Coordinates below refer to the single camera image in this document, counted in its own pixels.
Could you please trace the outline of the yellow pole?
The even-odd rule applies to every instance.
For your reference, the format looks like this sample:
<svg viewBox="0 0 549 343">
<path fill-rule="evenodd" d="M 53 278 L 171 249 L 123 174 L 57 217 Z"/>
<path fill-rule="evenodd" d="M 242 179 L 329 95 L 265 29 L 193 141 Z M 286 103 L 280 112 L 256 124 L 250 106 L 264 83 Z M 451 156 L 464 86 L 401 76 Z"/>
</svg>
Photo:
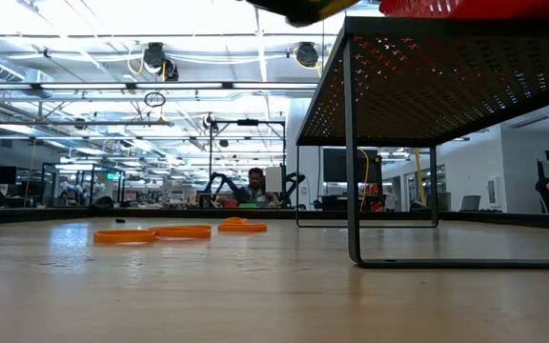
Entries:
<svg viewBox="0 0 549 343">
<path fill-rule="evenodd" d="M 426 205 L 425 191 L 422 185 L 422 168 L 420 163 L 420 151 L 419 148 L 414 148 L 415 163 L 417 168 L 417 194 L 418 199 L 422 205 Z"/>
</svg>

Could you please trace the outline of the black perforated metal shelf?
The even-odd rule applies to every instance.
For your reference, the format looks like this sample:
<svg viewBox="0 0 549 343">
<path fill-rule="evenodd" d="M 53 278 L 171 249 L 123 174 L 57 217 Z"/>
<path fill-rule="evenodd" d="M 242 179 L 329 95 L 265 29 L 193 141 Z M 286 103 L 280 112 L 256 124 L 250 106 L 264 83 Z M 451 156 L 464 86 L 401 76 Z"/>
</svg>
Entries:
<svg viewBox="0 0 549 343">
<path fill-rule="evenodd" d="M 365 269 L 549 270 L 549 259 L 366 259 L 357 152 L 437 148 L 549 105 L 549 19 L 348 17 L 296 137 L 346 152 L 348 252 Z"/>
</svg>

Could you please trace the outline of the black ceiling fixture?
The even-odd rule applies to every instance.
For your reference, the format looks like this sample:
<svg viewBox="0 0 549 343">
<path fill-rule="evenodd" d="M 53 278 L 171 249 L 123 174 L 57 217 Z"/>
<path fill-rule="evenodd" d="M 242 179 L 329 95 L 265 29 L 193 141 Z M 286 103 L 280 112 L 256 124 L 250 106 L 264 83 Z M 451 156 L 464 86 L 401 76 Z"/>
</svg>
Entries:
<svg viewBox="0 0 549 343">
<path fill-rule="evenodd" d="M 171 59 L 164 59 L 161 64 L 161 80 L 163 82 L 177 82 L 179 73 L 176 64 Z"/>
</svg>

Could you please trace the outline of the black background station frame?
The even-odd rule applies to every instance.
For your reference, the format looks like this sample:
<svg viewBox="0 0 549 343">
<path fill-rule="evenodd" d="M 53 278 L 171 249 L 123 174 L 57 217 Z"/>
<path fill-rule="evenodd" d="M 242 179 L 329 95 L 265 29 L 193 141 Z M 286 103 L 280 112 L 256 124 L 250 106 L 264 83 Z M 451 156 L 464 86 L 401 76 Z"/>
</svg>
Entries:
<svg viewBox="0 0 549 343">
<path fill-rule="evenodd" d="M 286 169 L 286 149 L 287 149 L 287 143 L 286 138 L 287 134 L 285 132 L 286 124 L 284 122 L 276 122 L 276 121 L 270 121 L 270 120 L 257 120 L 257 119 L 238 119 L 238 120 L 215 120 L 211 118 L 210 126 L 209 126 L 209 174 L 211 175 L 214 171 L 213 167 L 213 161 L 214 161 L 214 140 L 216 138 L 217 134 L 222 133 L 224 130 L 226 130 L 230 125 L 237 125 L 239 127 L 256 127 L 256 131 L 259 135 L 259 139 L 262 143 L 266 142 L 266 137 L 262 135 L 261 131 L 258 129 L 260 125 L 267 126 L 275 133 L 274 140 L 279 140 L 282 142 L 282 148 L 281 148 L 281 154 L 282 154 L 282 162 L 280 163 L 280 167 L 285 171 Z M 232 207 L 238 207 L 242 204 L 245 204 L 243 201 L 236 205 L 233 200 L 226 201 L 219 199 L 215 204 L 215 207 L 221 207 L 226 208 L 228 205 L 231 205 Z"/>
</svg>

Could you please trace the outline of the black aluminium table frame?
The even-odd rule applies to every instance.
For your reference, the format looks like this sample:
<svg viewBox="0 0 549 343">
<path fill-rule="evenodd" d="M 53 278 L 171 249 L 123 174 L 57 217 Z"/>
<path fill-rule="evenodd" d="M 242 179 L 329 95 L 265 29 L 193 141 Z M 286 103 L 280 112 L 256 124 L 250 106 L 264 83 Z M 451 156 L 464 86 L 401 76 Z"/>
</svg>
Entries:
<svg viewBox="0 0 549 343">
<path fill-rule="evenodd" d="M 54 209 L 0 209 L 0 224 L 28 221 L 67 220 L 90 217 L 141 217 L 141 218 L 191 218 L 220 219 L 225 217 L 245 217 L 249 219 L 292 220 L 344 220 L 346 212 L 295 212 L 293 210 L 214 210 L 214 209 L 93 209 L 93 208 L 54 208 Z M 512 225 L 549 229 L 549 214 L 518 214 L 504 212 L 441 212 L 438 218 L 443 221 L 467 221 L 498 225 Z"/>
</svg>

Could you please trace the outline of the white panel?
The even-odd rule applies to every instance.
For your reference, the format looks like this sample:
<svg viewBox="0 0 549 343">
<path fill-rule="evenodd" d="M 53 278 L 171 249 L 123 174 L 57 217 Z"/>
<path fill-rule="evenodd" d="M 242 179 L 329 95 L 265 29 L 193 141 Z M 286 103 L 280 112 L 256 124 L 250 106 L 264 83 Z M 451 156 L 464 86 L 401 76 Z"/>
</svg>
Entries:
<svg viewBox="0 0 549 343">
<path fill-rule="evenodd" d="M 265 169 L 265 190 L 270 193 L 283 192 L 283 169 L 268 167 Z"/>
</svg>

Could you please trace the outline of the yellow packet with grey end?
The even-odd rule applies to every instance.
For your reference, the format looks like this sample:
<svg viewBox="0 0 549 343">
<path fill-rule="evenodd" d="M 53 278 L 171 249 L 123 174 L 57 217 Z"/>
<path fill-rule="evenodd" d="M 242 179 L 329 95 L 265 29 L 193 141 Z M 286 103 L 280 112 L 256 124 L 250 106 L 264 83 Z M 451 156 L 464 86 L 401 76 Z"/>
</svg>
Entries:
<svg viewBox="0 0 549 343">
<path fill-rule="evenodd" d="M 319 12 L 322 20 L 327 19 L 349 7 L 359 0 L 246 0 L 261 10 L 282 16 L 294 12 Z"/>
</svg>

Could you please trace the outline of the black framed workstation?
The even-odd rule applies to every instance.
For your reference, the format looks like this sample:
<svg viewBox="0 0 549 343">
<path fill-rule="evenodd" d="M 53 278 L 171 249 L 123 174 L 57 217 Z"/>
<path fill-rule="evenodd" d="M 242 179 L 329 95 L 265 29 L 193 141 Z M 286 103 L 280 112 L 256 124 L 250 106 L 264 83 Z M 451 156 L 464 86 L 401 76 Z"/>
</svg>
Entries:
<svg viewBox="0 0 549 343">
<path fill-rule="evenodd" d="M 45 207 L 89 207 L 108 196 L 113 204 L 124 199 L 126 173 L 99 163 L 43 163 L 40 204 Z"/>
</svg>

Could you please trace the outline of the red plastic mesh basket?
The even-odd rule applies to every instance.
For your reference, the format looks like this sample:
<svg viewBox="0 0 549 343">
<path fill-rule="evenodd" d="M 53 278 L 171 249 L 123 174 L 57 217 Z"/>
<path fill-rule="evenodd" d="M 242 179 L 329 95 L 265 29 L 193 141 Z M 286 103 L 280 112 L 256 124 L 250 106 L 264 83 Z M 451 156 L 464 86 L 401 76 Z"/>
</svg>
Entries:
<svg viewBox="0 0 549 343">
<path fill-rule="evenodd" d="M 390 17 L 549 18 L 549 0 L 381 0 L 379 10 Z"/>
</svg>

